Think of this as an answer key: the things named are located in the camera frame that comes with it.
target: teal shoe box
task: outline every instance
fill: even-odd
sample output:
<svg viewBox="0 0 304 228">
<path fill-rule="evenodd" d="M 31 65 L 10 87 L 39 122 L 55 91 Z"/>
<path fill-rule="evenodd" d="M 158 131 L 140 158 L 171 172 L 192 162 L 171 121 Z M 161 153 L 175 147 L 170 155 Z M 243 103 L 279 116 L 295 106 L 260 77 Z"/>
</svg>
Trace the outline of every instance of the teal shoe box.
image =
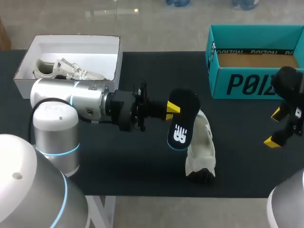
<svg viewBox="0 0 304 228">
<path fill-rule="evenodd" d="M 281 67 L 304 72 L 304 26 L 211 25 L 206 49 L 216 99 L 281 99 L 270 85 Z"/>
</svg>

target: tiled floor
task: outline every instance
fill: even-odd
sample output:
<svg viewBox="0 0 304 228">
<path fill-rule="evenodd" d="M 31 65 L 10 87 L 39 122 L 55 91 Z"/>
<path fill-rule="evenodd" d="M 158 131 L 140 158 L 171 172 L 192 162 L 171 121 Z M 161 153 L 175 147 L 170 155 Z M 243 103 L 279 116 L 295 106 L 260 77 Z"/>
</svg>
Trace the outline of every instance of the tiled floor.
<svg viewBox="0 0 304 228">
<path fill-rule="evenodd" d="M 117 197 L 114 228 L 269 228 L 267 199 Z"/>
<path fill-rule="evenodd" d="M 184 8 L 165 0 L 0 0 L 13 48 L 28 48 L 35 34 L 115 34 L 125 51 L 204 50 L 211 23 L 304 21 L 303 0 L 260 0 L 252 11 L 231 0 L 192 0 Z"/>
<path fill-rule="evenodd" d="M 115 34 L 124 51 L 204 50 L 211 23 L 303 24 L 303 0 L 260 0 L 252 11 L 230 0 L 0 0 L 15 49 L 35 34 Z M 269 228 L 266 199 L 118 197 L 115 228 Z"/>
</svg>

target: white shoe box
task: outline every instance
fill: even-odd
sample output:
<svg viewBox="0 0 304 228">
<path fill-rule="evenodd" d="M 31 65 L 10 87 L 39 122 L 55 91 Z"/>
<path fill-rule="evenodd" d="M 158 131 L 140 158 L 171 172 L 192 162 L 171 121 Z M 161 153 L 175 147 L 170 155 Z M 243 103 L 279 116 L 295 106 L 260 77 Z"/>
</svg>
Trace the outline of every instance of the white shoe box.
<svg viewBox="0 0 304 228">
<path fill-rule="evenodd" d="M 121 38 L 90 35 L 37 35 L 25 54 L 14 81 L 24 99 L 29 99 L 36 79 L 33 74 L 37 59 L 55 62 L 64 58 L 82 70 L 100 73 L 111 92 L 118 89 L 123 59 Z"/>
</svg>

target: shoe insole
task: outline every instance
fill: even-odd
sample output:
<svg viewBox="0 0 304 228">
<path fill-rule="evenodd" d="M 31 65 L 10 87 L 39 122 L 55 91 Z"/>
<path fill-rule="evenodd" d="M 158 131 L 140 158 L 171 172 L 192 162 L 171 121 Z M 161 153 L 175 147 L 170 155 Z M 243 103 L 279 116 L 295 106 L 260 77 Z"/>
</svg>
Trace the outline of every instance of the shoe insole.
<svg viewBox="0 0 304 228">
<path fill-rule="evenodd" d="M 168 131 L 168 145 L 174 150 L 185 150 L 192 140 L 200 99 L 191 90 L 175 89 L 171 92 L 169 101 L 180 108 L 180 113 L 173 113 Z"/>
<path fill-rule="evenodd" d="M 43 61 L 37 62 L 38 70 L 45 75 L 49 75 L 53 73 L 53 66 L 54 64 L 45 63 Z"/>
</svg>

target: white sneaker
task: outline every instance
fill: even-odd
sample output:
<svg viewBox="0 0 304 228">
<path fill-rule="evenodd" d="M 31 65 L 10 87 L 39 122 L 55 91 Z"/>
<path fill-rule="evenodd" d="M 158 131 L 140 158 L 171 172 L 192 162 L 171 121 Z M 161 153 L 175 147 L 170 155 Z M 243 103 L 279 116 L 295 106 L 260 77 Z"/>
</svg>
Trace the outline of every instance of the white sneaker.
<svg viewBox="0 0 304 228">
<path fill-rule="evenodd" d="M 216 160 L 212 133 L 208 119 L 201 110 L 194 121 L 193 137 L 187 154 L 186 176 L 192 172 L 208 169 L 215 177 Z"/>
<path fill-rule="evenodd" d="M 56 76 L 64 76 L 67 79 L 74 80 L 104 80 L 102 74 L 81 70 L 75 63 L 71 64 L 64 58 L 57 59 L 55 63 L 44 62 L 41 59 L 36 61 L 34 66 L 34 76 L 39 78 L 55 78 Z"/>
</svg>

